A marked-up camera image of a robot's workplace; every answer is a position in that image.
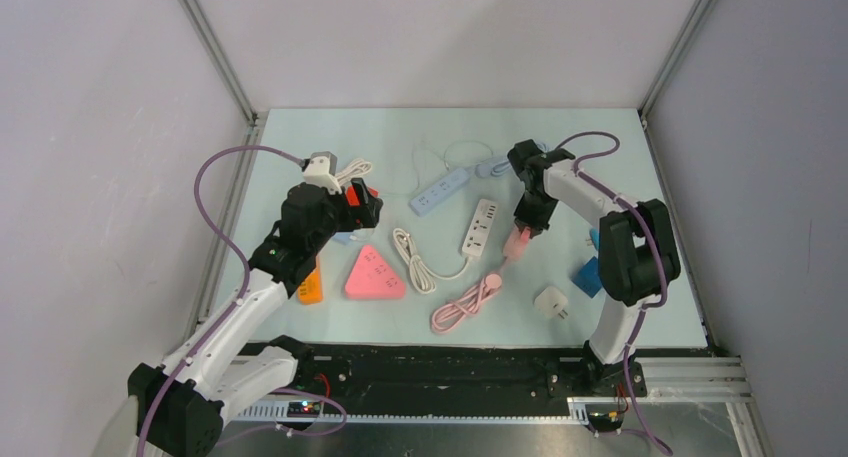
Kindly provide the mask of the red cube socket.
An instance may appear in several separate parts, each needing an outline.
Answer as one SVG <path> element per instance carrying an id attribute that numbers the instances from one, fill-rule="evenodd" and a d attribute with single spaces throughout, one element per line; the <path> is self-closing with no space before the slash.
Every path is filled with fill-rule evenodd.
<path id="1" fill-rule="evenodd" d="M 378 195 L 379 195 L 379 193 L 371 187 L 367 187 L 366 190 L 367 190 L 367 194 L 371 198 L 377 198 Z M 345 196 L 346 196 L 348 204 L 351 207 L 358 207 L 358 206 L 361 205 L 361 199 L 359 198 L 359 194 L 357 193 L 357 191 L 356 191 L 356 189 L 353 185 L 350 185 L 346 188 Z"/>

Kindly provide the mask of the dark blue cube socket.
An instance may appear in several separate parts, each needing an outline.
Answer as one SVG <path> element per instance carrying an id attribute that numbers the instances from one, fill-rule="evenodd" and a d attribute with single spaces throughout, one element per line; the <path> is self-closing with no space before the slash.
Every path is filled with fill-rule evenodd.
<path id="1" fill-rule="evenodd" d="M 590 258 L 573 276 L 572 282 L 589 298 L 594 298 L 598 295 L 603 289 L 598 258 Z"/>

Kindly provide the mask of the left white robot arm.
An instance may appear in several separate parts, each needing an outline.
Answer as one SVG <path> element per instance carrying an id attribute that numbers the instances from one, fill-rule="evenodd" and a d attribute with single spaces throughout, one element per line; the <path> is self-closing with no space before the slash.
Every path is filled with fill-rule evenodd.
<path id="1" fill-rule="evenodd" d="M 296 294 L 331 238 L 375 228 L 382 207 L 361 178 L 338 194 L 309 183 L 289 190 L 270 233 L 242 261 L 243 282 L 227 303 L 157 367 L 141 364 L 130 375 L 128 393 L 138 403 L 136 455 L 153 446 L 170 456 L 206 456 L 224 428 L 265 395 L 313 385 L 314 364 L 277 345 L 245 364 L 232 361 Z"/>

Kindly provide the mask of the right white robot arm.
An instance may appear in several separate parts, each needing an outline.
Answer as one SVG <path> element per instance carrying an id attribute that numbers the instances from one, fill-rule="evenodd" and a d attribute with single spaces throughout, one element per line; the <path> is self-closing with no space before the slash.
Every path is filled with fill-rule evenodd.
<path id="1" fill-rule="evenodd" d="M 588 391 L 606 394 L 621 380 L 618 364 L 633 355 L 647 311 L 667 303 L 669 285 L 681 274 L 668 207 L 613 190 L 563 146 L 543 151 L 525 140 L 507 159 L 523 184 L 510 237 L 518 247 L 548 230 L 560 204 L 599 233 L 598 275 L 606 299 L 580 376 Z"/>

